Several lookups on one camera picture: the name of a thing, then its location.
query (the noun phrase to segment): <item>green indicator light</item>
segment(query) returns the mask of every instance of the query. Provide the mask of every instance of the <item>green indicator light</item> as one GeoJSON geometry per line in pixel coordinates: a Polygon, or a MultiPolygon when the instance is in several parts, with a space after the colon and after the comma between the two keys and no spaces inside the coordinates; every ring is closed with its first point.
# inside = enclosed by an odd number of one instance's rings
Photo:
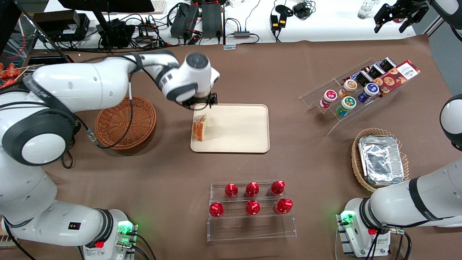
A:
{"type": "Polygon", "coordinates": [[[117,225],[117,231],[119,231],[119,233],[122,233],[124,235],[127,234],[127,232],[131,232],[132,228],[133,228],[133,224],[128,220],[120,221],[119,224],[117,225]]]}

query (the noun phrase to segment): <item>wicker basket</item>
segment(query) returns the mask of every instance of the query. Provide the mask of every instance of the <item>wicker basket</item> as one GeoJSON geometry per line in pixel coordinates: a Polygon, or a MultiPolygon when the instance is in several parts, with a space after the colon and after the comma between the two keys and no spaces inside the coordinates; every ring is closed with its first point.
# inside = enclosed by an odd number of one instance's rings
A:
{"type": "MultiPolygon", "coordinates": [[[[354,139],[353,146],[351,148],[351,162],[353,165],[353,172],[354,175],[356,175],[356,178],[358,179],[359,183],[366,188],[368,191],[375,191],[376,189],[383,187],[383,186],[375,186],[375,185],[370,185],[364,180],[364,172],[363,172],[363,164],[361,162],[361,156],[359,154],[359,148],[358,148],[358,141],[361,137],[363,136],[368,136],[368,135],[376,135],[376,136],[391,136],[395,137],[392,135],[390,132],[387,132],[386,130],[382,130],[379,128],[368,128],[362,130],[356,139],[354,139]]],[[[398,148],[401,149],[401,142],[397,140],[398,142],[398,148]]],[[[403,164],[403,171],[404,171],[404,180],[409,179],[409,162],[407,161],[407,157],[404,153],[400,152],[401,156],[401,162],[403,164]]]]}
{"type": "MultiPolygon", "coordinates": [[[[130,130],[114,150],[131,149],[145,141],[156,125],[156,111],[146,99],[133,96],[133,120],[130,130]]],[[[115,107],[103,109],[95,122],[95,134],[104,146],[113,145],[125,133],[130,122],[130,100],[125,97],[115,107]]]]}

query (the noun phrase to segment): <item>clear plastic shelf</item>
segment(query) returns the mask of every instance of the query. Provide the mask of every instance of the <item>clear plastic shelf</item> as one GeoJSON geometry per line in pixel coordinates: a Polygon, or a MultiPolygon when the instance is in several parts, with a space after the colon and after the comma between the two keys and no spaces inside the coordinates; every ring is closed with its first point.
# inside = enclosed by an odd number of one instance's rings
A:
{"type": "Polygon", "coordinates": [[[360,84],[358,84],[356,91],[349,94],[349,96],[355,98],[356,106],[354,109],[350,110],[346,116],[339,116],[335,111],[335,109],[340,105],[342,101],[342,97],[340,96],[333,103],[331,103],[328,108],[322,108],[320,106],[319,103],[322,100],[322,97],[324,96],[326,90],[331,89],[338,93],[339,90],[341,90],[343,87],[343,79],[359,72],[362,68],[372,65],[374,63],[376,63],[374,59],[368,59],[367,61],[358,64],[357,66],[334,77],[332,80],[329,80],[328,82],[320,85],[319,87],[313,89],[308,93],[305,93],[304,95],[301,95],[298,98],[298,100],[303,100],[303,102],[305,102],[308,108],[314,108],[316,106],[322,114],[325,114],[327,112],[328,114],[333,114],[335,116],[335,118],[337,119],[337,123],[333,126],[329,133],[327,133],[327,135],[332,133],[334,130],[337,130],[340,127],[346,125],[347,123],[353,121],[354,119],[360,117],[372,104],[378,104],[382,103],[383,100],[392,99],[399,92],[399,90],[391,91],[382,98],[378,96],[373,96],[369,102],[361,103],[358,101],[358,96],[359,94],[361,94],[364,88],[360,84]]]}
{"type": "Polygon", "coordinates": [[[297,236],[293,210],[278,215],[273,212],[274,204],[281,198],[288,198],[284,191],[279,196],[267,196],[266,192],[272,182],[258,182],[260,191],[256,197],[244,196],[248,183],[235,183],[239,194],[236,198],[225,196],[227,184],[211,184],[209,205],[220,202],[225,213],[222,217],[208,215],[207,241],[226,241],[257,238],[277,238],[297,236]],[[260,204],[260,212],[255,216],[245,214],[245,204],[256,200],[260,204]]]}

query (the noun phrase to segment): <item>red bottle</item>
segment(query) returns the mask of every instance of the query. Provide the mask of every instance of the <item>red bottle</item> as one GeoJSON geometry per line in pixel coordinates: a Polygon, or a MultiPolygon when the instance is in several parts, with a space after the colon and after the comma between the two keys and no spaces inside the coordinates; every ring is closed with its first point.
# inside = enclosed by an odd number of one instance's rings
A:
{"type": "Polygon", "coordinates": [[[273,211],[276,214],[289,213],[293,207],[293,203],[289,199],[282,198],[278,202],[274,203],[273,211]]]}
{"type": "Polygon", "coordinates": [[[258,183],[252,181],[251,183],[247,184],[247,187],[245,188],[245,193],[244,196],[246,197],[256,197],[258,192],[258,183]]]}
{"type": "Polygon", "coordinates": [[[221,217],[225,212],[225,209],[223,208],[223,205],[220,202],[214,202],[210,204],[208,212],[210,212],[210,215],[212,217],[221,217]]]}
{"type": "Polygon", "coordinates": [[[225,195],[228,198],[235,198],[237,196],[237,186],[234,183],[230,183],[225,187],[225,195]]]}
{"type": "Polygon", "coordinates": [[[281,195],[284,191],[284,187],[286,183],[283,180],[275,181],[271,184],[271,187],[268,189],[266,193],[268,196],[278,196],[281,195]]]}
{"type": "Polygon", "coordinates": [[[260,204],[254,200],[250,200],[245,205],[245,213],[249,216],[255,216],[260,212],[260,204]]]}

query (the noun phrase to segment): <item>water bottle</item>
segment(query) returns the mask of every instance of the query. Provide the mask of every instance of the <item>water bottle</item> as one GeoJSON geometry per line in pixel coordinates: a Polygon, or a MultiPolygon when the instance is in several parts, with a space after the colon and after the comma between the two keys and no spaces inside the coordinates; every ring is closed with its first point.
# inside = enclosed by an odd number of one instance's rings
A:
{"type": "Polygon", "coordinates": [[[377,0],[364,0],[361,9],[358,12],[358,18],[366,19],[367,15],[372,11],[372,7],[377,3],[377,0]]]}

